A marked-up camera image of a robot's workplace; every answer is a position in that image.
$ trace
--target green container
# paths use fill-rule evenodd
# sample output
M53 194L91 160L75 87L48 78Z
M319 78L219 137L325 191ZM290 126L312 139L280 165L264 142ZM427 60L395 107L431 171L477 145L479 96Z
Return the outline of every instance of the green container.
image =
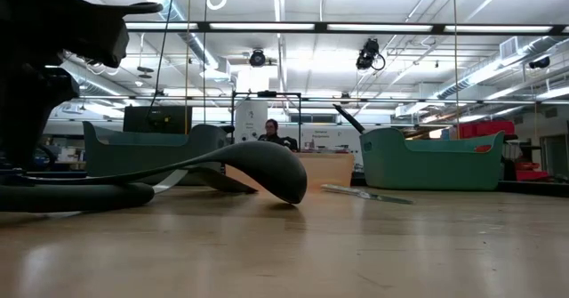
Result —
M395 128L360 136L368 186L384 189L493 190L504 133L459 141L408 141ZM476 147L489 145L485 152Z

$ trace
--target person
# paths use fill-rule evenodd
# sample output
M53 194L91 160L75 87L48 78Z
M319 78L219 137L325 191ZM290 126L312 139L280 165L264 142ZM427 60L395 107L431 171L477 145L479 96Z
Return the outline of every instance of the person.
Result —
M278 122L275 119L269 119L265 123L265 134L259 137L259 141L269 141L278 143L281 146L285 146L292 151L298 150L298 143L295 139L290 137L281 138L278 136Z
M269 141L282 144L281 138L278 136L278 122L275 119L269 119L265 123L265 134L259 137L259 141Z

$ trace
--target ceiling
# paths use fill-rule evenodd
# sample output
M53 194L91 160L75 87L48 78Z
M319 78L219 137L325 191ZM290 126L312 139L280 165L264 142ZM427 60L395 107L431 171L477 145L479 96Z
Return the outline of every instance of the ceiling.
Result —
M148 0L86 0L100 4L135 4ZM457 23L484 24L566 24L569 0L456 0ZM192 21L275 21L275 0L227 0L219 10L207 8L205 0L174 0L180 8L188 8ZM453 0L284 0L279 11L281 21L340 21L371 23L448 23L455 22ZM158 14L128 16L130 21L162 21ZM286 67L289 92L332 97L349 92L352 97L428 98L441 85L455 77L455 58L459 74L499 51L500 43L509 36L395 36L348 34L282 34L286 59L279 61L277 34L209 33L196 34L207 51L231 63L233 76L249 68L244 52L263 49L273 66L265 66L269 89L279 91L277 65ZM158 70L161 33L130 34L127 57L118 70L92 68L92 81L109 81L125 90L143 95L154 93L156 72L152 78L139 78L138 66ZM387 61L384 70L360 74L355 67L359 50L365 41L376 38ZM550 69L561 68L569 55L557 51ZM71 59L84 66L79 59ZM158 86L170 95L228 95L229 81L204 81L199 59L177 34L167 34ZM528 70L527 77L536 77L547 70ZM517 66L498 77L488 79L460 93L462 99L481 99L519 83L522 68ZM396 104L370 105L369 108L394 108Z

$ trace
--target ductwork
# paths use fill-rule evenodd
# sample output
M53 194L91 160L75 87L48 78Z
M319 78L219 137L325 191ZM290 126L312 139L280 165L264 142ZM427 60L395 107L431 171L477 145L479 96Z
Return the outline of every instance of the ductwork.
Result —
M468 68L462 74L458 85L453 80L450 80L443 84L445 89L439 91L432 98L446 99L460 90L497 76L510 66L538 60L544 55L550 55L558 45L566 40L567 38L562 36L543 36L538 39L519 36L510 38L510 40L501 44L500 52Z
M180 4L175 0L147 0L157 2L164 7L164 10L159 13L163 20L167 19L170 2L172 2L172 12L170 13L170 21L187 21L188 15L182 9ZM206 68L217 69L219 62L211 53L209 53L202 43L202 40L194 33L179 33L180 39L189 46L189 49L194 53L198 60L204 63Z

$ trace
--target table surface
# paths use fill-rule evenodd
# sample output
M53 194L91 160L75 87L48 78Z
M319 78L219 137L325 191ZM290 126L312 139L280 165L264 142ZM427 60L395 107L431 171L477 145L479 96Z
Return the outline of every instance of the table surface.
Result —
M173 189L108 213L0 213L2 297L565 297L569 199Z

